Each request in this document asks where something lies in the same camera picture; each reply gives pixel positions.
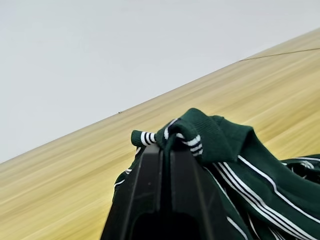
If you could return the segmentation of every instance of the white wall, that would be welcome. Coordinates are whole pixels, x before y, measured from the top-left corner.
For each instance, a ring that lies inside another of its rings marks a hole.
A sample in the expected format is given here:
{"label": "white wall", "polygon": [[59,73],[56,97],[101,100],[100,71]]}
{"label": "white wall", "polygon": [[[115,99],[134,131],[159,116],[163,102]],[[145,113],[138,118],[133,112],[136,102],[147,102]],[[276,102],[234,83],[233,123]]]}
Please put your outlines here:
{"label": "white wall", "polygon": [[0,0],[0,161],[320,27],[319,13],[319,0]]}

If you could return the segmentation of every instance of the black object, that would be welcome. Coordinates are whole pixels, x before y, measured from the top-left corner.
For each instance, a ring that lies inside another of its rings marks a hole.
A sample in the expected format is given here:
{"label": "black object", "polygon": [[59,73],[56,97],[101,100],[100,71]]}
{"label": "black object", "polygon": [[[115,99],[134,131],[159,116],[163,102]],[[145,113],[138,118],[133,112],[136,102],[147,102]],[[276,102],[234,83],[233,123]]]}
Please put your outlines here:
{"label": "black object", "polygon": [[232,240],[219,192],[185,148],[148,146],[114,196],[100,240]]}

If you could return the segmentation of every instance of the striped sweater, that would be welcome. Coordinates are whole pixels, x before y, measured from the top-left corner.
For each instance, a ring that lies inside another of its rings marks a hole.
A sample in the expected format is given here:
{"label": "striped sweater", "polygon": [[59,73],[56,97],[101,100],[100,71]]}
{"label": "striped sweater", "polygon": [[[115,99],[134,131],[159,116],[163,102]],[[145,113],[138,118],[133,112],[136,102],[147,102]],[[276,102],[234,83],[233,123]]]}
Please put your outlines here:
{"label": "striped sweater", "polygon": [[220,190],[235,240],[320,240],[320,154],[279,161],[250,126],[191,108],[157,133],[134,130],[132,165],[148,145],[164,150],[180,140]]}

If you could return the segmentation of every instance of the wooden floor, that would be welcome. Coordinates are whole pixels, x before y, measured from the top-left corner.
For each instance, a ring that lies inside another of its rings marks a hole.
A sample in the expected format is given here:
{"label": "wooden floor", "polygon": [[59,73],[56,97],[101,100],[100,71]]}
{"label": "wooden floor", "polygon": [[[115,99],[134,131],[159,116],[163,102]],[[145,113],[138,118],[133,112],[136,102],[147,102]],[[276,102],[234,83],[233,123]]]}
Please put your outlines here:
{"label": "wooden floor", "polygon": [[253,126],[280,159],[320,153],[320,30],[0,164],[0,240],[98,240],[131,131],[192,107]]}

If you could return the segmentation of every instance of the dark green knit fabric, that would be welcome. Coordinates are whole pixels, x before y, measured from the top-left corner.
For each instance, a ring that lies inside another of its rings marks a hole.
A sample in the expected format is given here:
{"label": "dark green knit fabric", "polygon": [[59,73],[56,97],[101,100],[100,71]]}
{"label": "dark green knit fabric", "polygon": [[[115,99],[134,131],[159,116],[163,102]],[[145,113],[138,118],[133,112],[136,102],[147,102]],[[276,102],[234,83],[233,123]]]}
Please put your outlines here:
{"label": "dark green knit fabric", "polygon": [[279,161],[252,127],[195,108],[157,133],[132,132],[137,154],[115,191],[146,146],[158,144],[168,153],[173,139],[189,147],[220,189],[235,239],[320,240],[320,154]]}

